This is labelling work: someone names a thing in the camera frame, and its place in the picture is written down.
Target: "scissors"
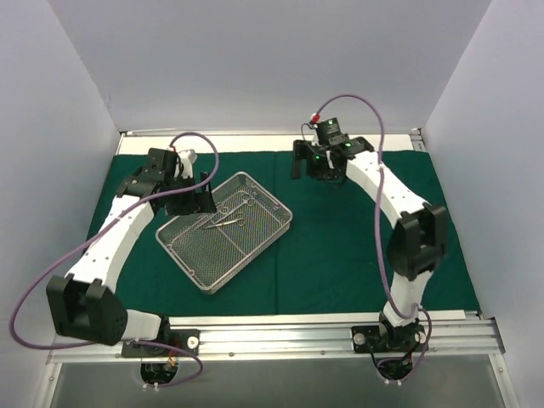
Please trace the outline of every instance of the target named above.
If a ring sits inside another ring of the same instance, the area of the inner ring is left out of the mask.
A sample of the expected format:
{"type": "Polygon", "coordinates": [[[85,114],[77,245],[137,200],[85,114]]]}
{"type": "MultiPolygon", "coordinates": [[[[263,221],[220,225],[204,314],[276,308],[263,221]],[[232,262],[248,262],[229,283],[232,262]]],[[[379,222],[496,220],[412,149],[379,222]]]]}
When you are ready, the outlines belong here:
{"type": "Polygon", "coordinates": [[[243,227],[246,224],[246,218],[244,217],[244,213],[242,211],[236,213],[236,218],[231,219],[229,221],[221,221],[217,224],[212,224],[204,227],[205,230],[209,230],[211,228],[217,228],[217,227],[224,227],[225,225],[231,225],[236,224],[239,227],[243,227]]]}

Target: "screw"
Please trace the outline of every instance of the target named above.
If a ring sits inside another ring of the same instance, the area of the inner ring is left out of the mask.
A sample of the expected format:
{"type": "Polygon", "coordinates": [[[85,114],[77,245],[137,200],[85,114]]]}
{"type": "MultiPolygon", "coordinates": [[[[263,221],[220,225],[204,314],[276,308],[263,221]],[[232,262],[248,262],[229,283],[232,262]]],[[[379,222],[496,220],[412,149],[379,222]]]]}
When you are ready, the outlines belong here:
{"type": "Polygon", "coordinates": [[[189,347],[189,349],[191,350],[194,350],[198,347],[198,338],[196,338],[195,336],[191,336],[187,339],[187,347],[189,347]]]}
{"type": "Polygon", "coordinates": [[[365,344],[365,341],[366,341],[366,338],[363,333],[357,333],[354,335],[354,343],[357,344],[358,346],[362,346],[363,344],[365,344]]]}

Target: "forceps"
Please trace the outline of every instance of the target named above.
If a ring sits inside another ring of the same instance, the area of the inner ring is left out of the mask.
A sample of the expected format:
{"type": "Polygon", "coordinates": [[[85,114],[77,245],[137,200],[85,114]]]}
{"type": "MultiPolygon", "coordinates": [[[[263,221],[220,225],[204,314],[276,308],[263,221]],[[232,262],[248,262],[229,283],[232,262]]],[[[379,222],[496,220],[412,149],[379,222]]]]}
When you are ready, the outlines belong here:
{"type": "Polygon", "coordinates": [[[231,225],[231,224],[236,224],[239,227],[243,227],[246,224],[246,217],[244,217],[244,214],[242,211],[236,213],[235,219],[231,219],[230,221],[220,221],[216,224],[208,225],[207,227],[204,227],[204,229],[209,230],[210,228],[224,227],[225,225],[231,225]]]}
{"type": "Polygon", "coordinates": [[[251,197],[250,195],[245,194],[245,195],[242,196],[242,202],[240,204],[238,204],[237,206],[235,206],[232,210],[229,211],[229,209],[227,207],[221,208],[220,212],[222,213],[223,217],[218,219],[215,222],[215,224],[208,225],[207,227],[204,227],[204,228],[207,230],[207,229],[210,229],[210,228],[222,227],[224,225],[229,225],[229,224],[233,224],[233,223],[238,223],[238,226],[241,227],[241,226],[244,225],[246,218],[244,217],[244,213],[242,211],[239,211],[240,208],[242,208],[244,206],[253,207],[253,205],[255,205],[255,199],[253,197],[251,197]],[[229,217],[233,213],[236,213],[236,219],[232,219],[230,221],[224,221],[227,217],[229,217]]]}

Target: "white wall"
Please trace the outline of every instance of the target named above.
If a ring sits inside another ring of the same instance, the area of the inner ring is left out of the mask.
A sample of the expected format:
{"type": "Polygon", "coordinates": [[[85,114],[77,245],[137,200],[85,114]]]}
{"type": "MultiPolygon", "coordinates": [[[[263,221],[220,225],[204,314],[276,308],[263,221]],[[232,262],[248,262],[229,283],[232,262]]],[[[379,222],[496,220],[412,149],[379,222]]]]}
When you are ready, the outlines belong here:
{"type": "MultiPolygon", "coordinates": [[[[84,239],[118,133],[44,0],[0,2],[0,89],[0,406],[26,408],[47,354],[11,340],[11,309],[84,239]]],[[[51,342],[43,286],[17,326],[29,340],[51,342]]]]}
{"type": "Polygon", "coordinates": [[[480,304],[542,406],[544,2],[494,0],[426,129],[480,304]]]}
{"type": "MultiPolygon", "coordinates": [[[[120,129],[296,132],[364,94],[427,121],[490,0],[50,0],[120,129]]],[[[376,132],[353,101],[343,129],[376,132]]]]}

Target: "metal frame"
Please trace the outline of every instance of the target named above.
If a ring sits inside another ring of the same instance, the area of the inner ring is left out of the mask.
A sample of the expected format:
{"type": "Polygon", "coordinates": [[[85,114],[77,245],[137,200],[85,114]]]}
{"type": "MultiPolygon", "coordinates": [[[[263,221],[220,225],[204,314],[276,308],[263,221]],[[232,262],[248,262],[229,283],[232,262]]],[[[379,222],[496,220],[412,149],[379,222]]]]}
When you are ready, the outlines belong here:
{"type": "MultiPolygon", "coordinates": [[[[172,136],[174,129],[157,129],[121,134],[117,154],[138,154],[143,146],[157,145],[161,137],[172,136]],[[139,139],[130,149],[123,142],[139,139]]],[[[279,135],[267,132],[215,132],[212,136],[283,136],[295,139],[297,135],[279,135]]],[[[413,150],[425,151],[421,134],[410,137],[413,150]]],[[[512,381],[502,356],[502,341],[494,320],[483,320],[476,312],[446,310],[430,312],[433,335],[427,356],[438,355],[488,355],[495,373],[498,389],[506,407],[518,408],[512,381]]],[[[427,327],[424,316],[422,324],[427,327]]],[[[201,331],[199,357],[204,361],[235,360],[303,360],[303,359],[370,359],[367,354],[355,354],[351,343],[351,326],[375,325],[378,313],[353,314],[300,314],[272,316],[182,317],[172,318],[174,329],[197,328],[201,331]]],[[[39,389],[35,407],[49,407],[58,385],[63,364],[134,363],[134,359],[121,357],[121,344],[113,347],[94,345],[51,352],[39,389]]],[[[164,361],[166,358],[144,359],[142,362],[164,361]]]]}
{"type": "MultiPolygon", "coordinates": [[[[122,142],[117,154],[143,155],[150,147],[164,147],[172,137],[183,130],[157,129],[122,133],[122,142]]],[[[217,147],[220,153],[236,151],[291,151],[292,142],[301,139],[300,133],[278,133],[271,131],[201,131],[217,147]]],[[[351,134],[352,137],[364,136],[372,145],[377,146],[379,134],[351,134]]],[[[194,136],[181,139],[180,149],[195,149],[200,153],[211,153],[206,142],[194,136]]],[[[413,150],[409,134],[386,134],[385,150],[413,150]]]]}
{"type": "MultiPolygon", "coordinates": [[[[499,354],[501,341],[493,320],[459,311],[432,313],[433,336],[428,355],[499,354]]],[[[201,331],[199,357],[203,361],[359,359],[351,342],[351,326],[375,325],[377,313],[299,314],[242,318],[172,318],[174,330],[201,331]]],[[[54,351],[49,363],[133,362],[121,358],[121,344],[94,345],[54,351]]],[[[166,357],[142,361],[166,361],[166,357]]]]}

